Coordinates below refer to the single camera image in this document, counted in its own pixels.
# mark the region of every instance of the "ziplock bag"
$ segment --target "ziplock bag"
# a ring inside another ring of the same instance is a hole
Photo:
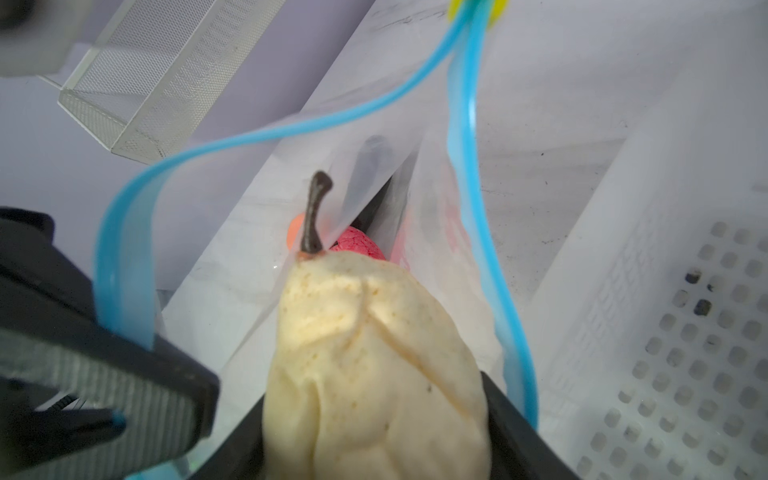
[[[406,160],[415,162],[409,180],[400,183],[407,185],[402,209],[395,205],[378,220],[380,234],[392,232],[386,225],[396,232],[385,254],[443,303],[481,368],[498,371],[497,353],[502,354],[508,396],[536,425],[530,353],[496,260],[478,175],[474,96],[491,8],[490,0],[465,3],[432,56],[413,74],[401,75],[404,81],[395,76],[336,99],[321,114],[302,112],[169,157],[131,181],[110,206],[97,247],[99,322],[151,349],[152,213],[170,176],[200,162],[226,168],[227,161],[247,157],[249,144],[302,135],[281,142],[263,165],[164,312],[164,335],[222,381],[214,431],[177,471],[199,468],[264,393],[274,351],[274,306],[295,253],[284,246],[285,229],[303,211],[316,170],[334,180],[318,219],[328,247],[393,174],[402,174]],[[414,89],[451,52],[447,94],[441,74]],[[392,84],[399,86],[390,89]],[[449,122],[435,126],[444,118],[439,114],[446,95]],[[356,106],[340,110],[349,104]],[[322,114],[327,111],[335,113]],[[311,133],[321,129],[329,130]],[[172,228],[172,220],[163,228]],[[215,289],[206,302],[206,292]]]

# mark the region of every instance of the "yellow pear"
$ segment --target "yellow pear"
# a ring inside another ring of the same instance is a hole
[[[313,178],[302,252],[278,309],[263,410],[271,480],[478,480],[491,469],[488,407],[451,317],[410,273],[326,252]]]

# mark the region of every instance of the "wire mesh basket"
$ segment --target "wire mesh basket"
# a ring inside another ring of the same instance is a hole
[[[180,151],[285,0],[125,0],[59,94],[112,153]]]

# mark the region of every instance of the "gray wall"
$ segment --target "gray wall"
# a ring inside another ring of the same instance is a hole
[[[306,102],[372,0],[286,0],[191,143],[253,130]],[[119,5],[102,1],[79,50]],[[59,76],[76,65],[77,55]],[[0,78],[0,204],[44,211],[55,244],[88,275],[109,202],[145,166],[109,154],[57,104],[38,78]],[[175,289],[240,198],[273,145],[223,155],[168,186],[156,218],[157,287]]]

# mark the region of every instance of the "pear stem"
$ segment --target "pear stem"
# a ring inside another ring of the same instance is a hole
[[[333,181],[322,170],[318,170],[312,176],[310,183],[310,197],[306,202],[306,215],[304,215],[304,233],[301,236],[300,249],[304,253],[320,253],[323,251],[323,242],[317,233],[317,212],[323,197],[333,188]]]

